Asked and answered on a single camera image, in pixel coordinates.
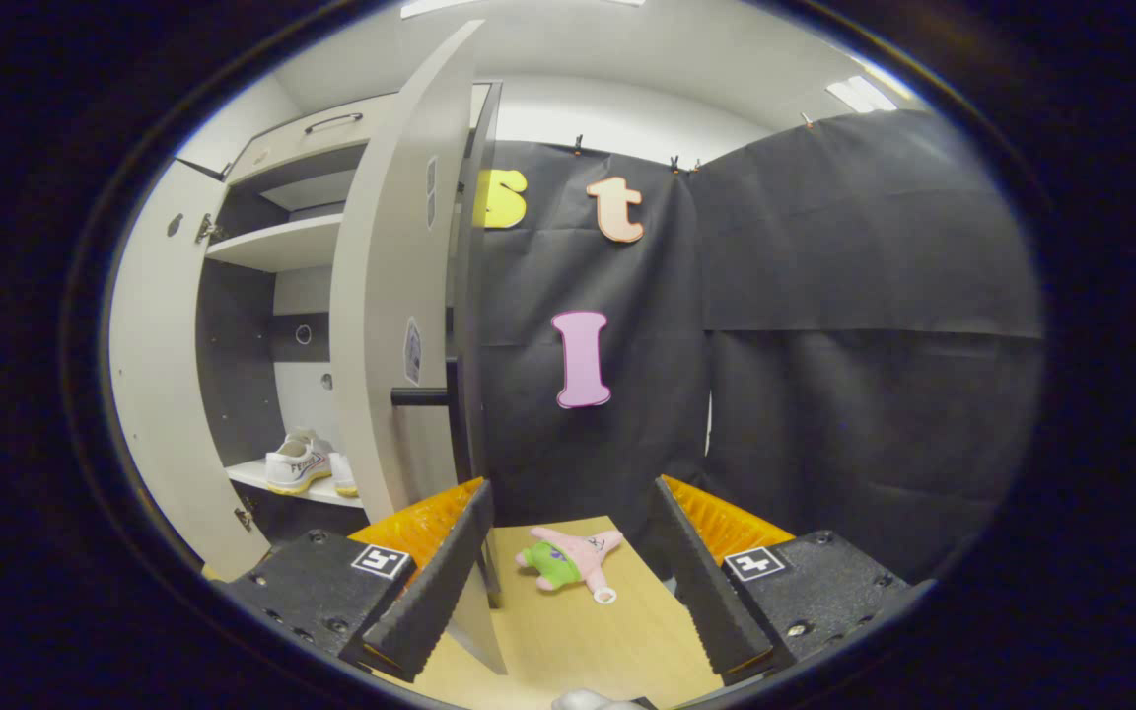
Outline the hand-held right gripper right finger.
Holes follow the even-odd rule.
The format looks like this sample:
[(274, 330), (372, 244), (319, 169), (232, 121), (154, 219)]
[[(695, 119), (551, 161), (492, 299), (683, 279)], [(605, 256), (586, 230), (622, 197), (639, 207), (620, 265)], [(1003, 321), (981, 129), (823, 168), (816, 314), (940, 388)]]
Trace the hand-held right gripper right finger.
[(668, 476), (651, 488), (649, 520), (725, 684), (815, 665), (933, 588), (907, 583), (838, 532), (796, 536)]

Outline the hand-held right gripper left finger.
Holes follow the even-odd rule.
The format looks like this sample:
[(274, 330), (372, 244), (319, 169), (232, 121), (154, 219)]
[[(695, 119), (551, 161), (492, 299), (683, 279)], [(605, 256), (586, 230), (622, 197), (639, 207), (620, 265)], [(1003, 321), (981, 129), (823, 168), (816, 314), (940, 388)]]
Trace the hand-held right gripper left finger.
[(227, 594), (343, 665), (414, 680), (454, 616), (492, 523), (492, 488), (478, 477), (351, 535), (307, 531), (227, 584)]

